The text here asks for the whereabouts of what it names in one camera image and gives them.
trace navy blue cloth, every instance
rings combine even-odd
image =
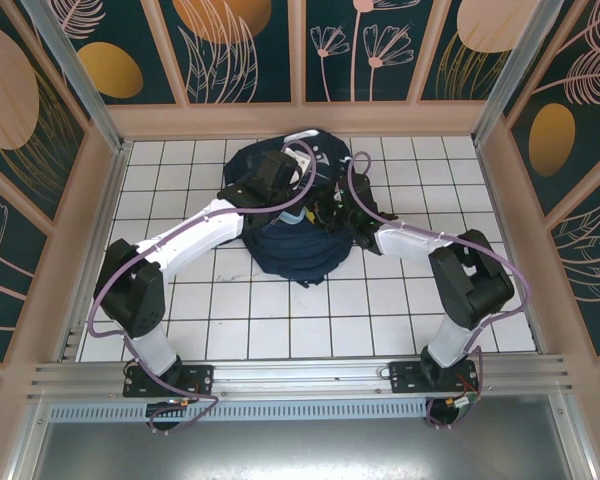
[[[351,152],[337,137],[323,130],[316,132],[315,136],[301,139],[313,149],[317,160],[317,176],[312,189],[333,189],[335,192],[340,174],[346,171],[351,161]],[[264,140],[238,151],[224,168],[225,184],[230,185],[255,173],[268,151],[282,149],[285,138]],[[290,148],[305,152],[298,145]],[[308,177],[308,174],[304,176],[301,187]],[[241,238],[264,272],[296,281],[305,287],[321,283],[349,256],[353,246],[349,229],[329,233],[307,218],[295,225],[276,218],[263,227],[244,232]]]

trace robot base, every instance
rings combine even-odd
[[[211,365],[182,365],[175,378],[167,381],[175,388],[202,395],[210,395],[213,386],[213,366]],[[124,389],[122,396],[126,398],[174,398],[178,394],[156,384],[139,367],[128,367],[125,370]]]
[[[463,393],[464,379],[474,390],[478,390],[476,366],[471,360],[461,360],[455,365],[441,369],[435,384],[432,384],[422,369],[420,360],[392,362],[389,364],[389,379],[393,393]]]

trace white arm segment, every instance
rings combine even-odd
[[[185,220],[180,225],[150,240],[139,242],[138,253],[148,250],[182,225],[189,224],[194,219],[206,216],[210,212],[228,208],[235,207],[226,200],[213,200],[200,213]],[[169,280],[182,268],[221,243],[238,237],[242,233],[242,226],[242,215],[237,213],[218,215],[182,232],[177,237],[169,240],[157,252],[147,255],[146,259],[148,262],[158,262],[160,264],[166,292]],[[176,361],[176,352],[167,341],[161,323],[146,335],[130,340],[138,352],[138,356],[158,376],[165,373]]]
[[[382,226],[375,238],[383,255],[404,258],[418,265],[429,265],[431,252],[452,243],[391,225]],[[428,345],[429,353],[442,368],[450,367],[464,356],[464,347],[472,333],[472,330],[457,325],[445,314],[436,336]]]
[[[429,265],[429,254],[451,242],[410,232],[392,225],[383,225],[375,234],[383,255],[404,258],[417,265]]]
[[[461,327],[445,314],[427,349],[438,365],[448,368],[465,356],[464,347],[472,335],[473,330]]]
[[[188,218],[171,230],[153,237],[150,240],[143,240],[138,243],[138,253],[148,250],[158,243],[161,239],[169,235],[183,225],[192,223],[198,217],[204,217],[211,212],[236,208],[226,200],[212,200],[211,203],[203,208],[193,217]],[[238,213],[229,213],[218,215],[204,222],[199,223],[193,228],[182,232],[177,237],[169,240],[160,247],[157,252],[147,256],[148,262],[157,262],[160,264],[160,271],[164,277],[165,285],[168,284],[176,273],[183,267],[191,263],[203,253],[211,250],[218,245],[233,240],[242,233],[244,219]]]

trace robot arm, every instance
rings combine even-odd
[[[223,189],[218,193],[218,200],[213,200],[183,224],[192,223],[215,210],[278,205],[294,195],[290,183],[293,178],[298,178],[295,173],[300,176],[303,173],[295,160],[271,152],[255,176]],[[375,222],[353,201],[346,184],[339,183],[335,203],[333,198],[328,198],[324,202],[326,206],[321,207],[315,203],[315,198],[312,200],[312,207],[317,209],[320,218],[351,228],[358,245],[373,253],[432,267],[446,314],[435,338],[421,353],[421,370],[435,386],[445,369],[466,356],[465,347],[480,321],[499,311],[512,298],[513,285],[498,262],[478,251]],[[355,174],[353,183],[364,204],[377,212],[368,178]],[[294,210],[303,206],[294,206]],[[244,229],[268,223],[275,216],[277,214],[229,213],[209,218],[149,254],[120,278],[105,296],[102,303],[105,313],[124,329],[148,368],[167,383],[173,384],[177,380],[180,365],[161,326],[166,310],[164,292],[169,280],[204,252],[239,237]],[[96,294],[131,257],[145,252],[183,224],[136,246],[124,240],[113,243],[105,256]],[[478,231],[470,230],[461,237],[489,247],[484,235]]]

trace white tile floor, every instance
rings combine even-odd
[[[370,178],[381,209],[447,233],[478,228],[505,253],[470,138],[344,140],[375,160]],[[221,186],[223,162],[254,141],[136,143],[111,240],[150,238],[199,211]],[[516,298],[506,308],[517,304]],[[239,240],[181,271],[167,305],[162,325],[184,360],[414,354],[433,337],[443,313],[428,266],[354,247],[328,281],[304,289],[263,273]],[[111,328],[103,314],[97,319],[99,329]],[[117,338],[85,338],[81,361],[128,358]],[[485,330],[479,343],[487,352],[535,350],[522,314]]]

